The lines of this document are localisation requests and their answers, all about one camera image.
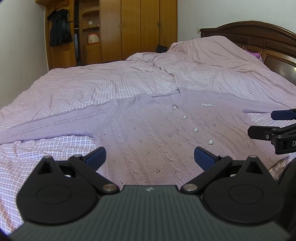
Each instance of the purple cardigan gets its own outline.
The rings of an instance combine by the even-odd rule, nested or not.
[[[248,137],[247,129],[255,123],[246,113],[270,113],[284,107],[228,93],[179,90],[113,99],[32,121],[3,131],[0,144],[89,135],[97,146],[106,148],[105,176],[118,184],[128,174],[131,184],[182,185],[202,172],[193,160],[196,146],[233,159],[256,154],[267,168],[278,162],[270,142]]]

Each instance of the wooden cabinet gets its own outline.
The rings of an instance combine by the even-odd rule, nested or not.
[[[177,42],[177,0],[160,0],[160,45]]]
[[[70,44],[51,47],[50,53],[52,69],[76,67],[75,50],[72,49]]]
[[[100,43],[90,44],[83,47],[85,65],[101,64],[101,45]]]
[[[122,58],[141,52],[141,0],[121,0]]]
[[[69,10],[69,26],[72,38],[74,38],[74,0],[63,0],[56,2],[52,5],[46,7],[45,16],[56,9],[68,9]],[[76,66],[75,57],[75,45],[74,42],[62,44],[57,47],[51,47],[49,45],[50,41],[50,29],[52,27],[52,22],[45,20],[45,41],[46,41],[46,52],[49,69],[54,68],[69,68]]]
[[[76,0],[36,0],[46,6],[46,17],[54,10],[69,10],[74,39]],[[79,40],[50,47],[51,21],[45,19],[46,51],[49,69],[68,68],[125,60],[137,52],[156,52],[157,45],[170,47],[177,41],[177,0],[79,0],[76,5]],[[99,34],[100,42],[88,45],[88,36]]]
[[[100,0],[102,62],[122,60],[121,0]]]
[[[142,0],[141,3],[141,50],[156,52],[160,34],[159,0]]]

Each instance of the black handbag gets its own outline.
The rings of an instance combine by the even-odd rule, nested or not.
[[[165,53],[167,52],[168,48],[166,46],[157,45],[156,53]]]

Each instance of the bedsheet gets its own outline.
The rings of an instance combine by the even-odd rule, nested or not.
[[[167,53],[138,53],[126,61],[54,69],[0,111],[0,131],[53,114],[146,92],[168,93],[179,86],[232,93],[240,98],[294,107],[296,87],[224,37],[175,43]],[[260,124],[269,114],[252,113]],[[0,227],[10,233],[22,224],[15,205],[19,188],[44,155],[56,160],[95,149],[90,137],[64,136],[0,146]],[[292,159],[280,158],[279,172]]]

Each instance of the wooden headboard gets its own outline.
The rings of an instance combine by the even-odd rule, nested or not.
[[[260,53],[264,64],[296,85],[296,34],[259,21],[229,23],[202,28],[201,37],[225,36],[239,47]]]

